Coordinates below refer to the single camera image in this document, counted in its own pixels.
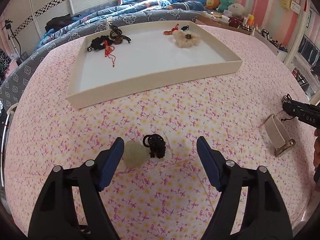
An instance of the pink floral pattern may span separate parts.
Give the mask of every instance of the pink floral pattern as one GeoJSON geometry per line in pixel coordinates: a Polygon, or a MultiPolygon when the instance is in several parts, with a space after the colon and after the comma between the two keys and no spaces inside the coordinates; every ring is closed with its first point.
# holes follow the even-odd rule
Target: pink floral pattern
{"type": "MultiPolygon", "coordinates": [[[[289,70],[258,39],[203,26],[230,47],[243,64],[229,74],[177,84],[80,110],[66,100],[68,82],[83,38],[52,50],[39,65],[19,102],[10,129],[5,162],[6,194],[14,220],[27,234],[33,207],[54,165],[77,167],[110,147],[116,137],[141,142],[158,133],[167,143],[163,161],[141,169],[120,162],[101,193],[122,239],[200,239],[220,193],[209,184],[196,152],[204,136],[212,148],[240,166],[268,168],[284,199],[292,225],[302,216],[313,187],[313,128],[287,121],[294,149],[281,158],[263,122],[271,113],[286,116],[281,98],[307,102],[289,70]]],[[[234,232],[241,226],[244,188],[234,232]]],[[[79,191],[78,219],[86,223],[79,191]]]]}

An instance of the person's hand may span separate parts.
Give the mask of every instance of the person's hand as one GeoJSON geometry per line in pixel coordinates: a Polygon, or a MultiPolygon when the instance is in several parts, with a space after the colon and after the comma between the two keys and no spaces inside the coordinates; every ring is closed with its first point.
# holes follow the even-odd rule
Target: person's hand
{"type": "Polygon", "coordinates": [[[315,130],[315,136],[317,137],[316,138],[316,141],[315,141],[315,152],[314,152],[314,155],[313,155],[313,165],[315,167],[318,167],[320,165],[320,129],[316,129],[315,130]]]}

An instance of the table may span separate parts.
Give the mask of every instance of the table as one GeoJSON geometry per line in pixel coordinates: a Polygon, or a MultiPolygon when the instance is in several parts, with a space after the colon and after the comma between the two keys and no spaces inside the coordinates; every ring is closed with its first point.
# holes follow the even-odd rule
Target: table
{"type": "MultiPolygon", "coordinates": [[[[274,157],[263,122],[287,117],[281,99],[290,93],[307,102],[286,66],[255,37],[211,26],[243,64],[228,74],[154,89],[75,110],[66,92],[83,38],[52,50],[29,81],[10,128],[5,188],[17,226],[28,232],[33,207],[54,165],[67,169],[110,147],[116,137],[142,141],[160,134],[167,145],[163,161],[149,160],[127,170],[120,162],[102,201],[122,239],[200,239],[220,194],[209,184],[196,152],[196,139],[240,166],[270,171],[294,226],[313,188],[313,128],[296,118],[284,122],[296,146],[274,157]]],[[[234,224],[240,229],[247,189],[234,224]]],[[[74,189],[79,222],[84,224],[79,191],[74,189]]]]}

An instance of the power socket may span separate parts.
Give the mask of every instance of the power socket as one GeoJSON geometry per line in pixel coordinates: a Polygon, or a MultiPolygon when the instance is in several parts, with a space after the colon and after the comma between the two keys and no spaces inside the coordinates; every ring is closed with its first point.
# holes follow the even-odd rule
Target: power socket
{"type": "Polygon", "coordinates": [[[301,6],[297,4],[295,1],[291,1],[290,9],[296,12],[297,14],[299,14],[301,10],[301,6]]]}

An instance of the red string bracelet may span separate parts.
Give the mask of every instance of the red string bracelet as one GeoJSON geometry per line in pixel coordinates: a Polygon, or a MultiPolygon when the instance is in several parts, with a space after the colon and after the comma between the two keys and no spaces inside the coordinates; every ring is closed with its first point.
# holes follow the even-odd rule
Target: red string bracelet
{"type": "Polygon", "coordinates": [[[111,54],[114,51],[115,47],[109,46],[108,41],[104,41],[104,45],[106,46],[106,48],[104,50],[104,55],[105,55],[105,57],[111,58],[112,67],[115,67],[116,56],[111,54]]]}

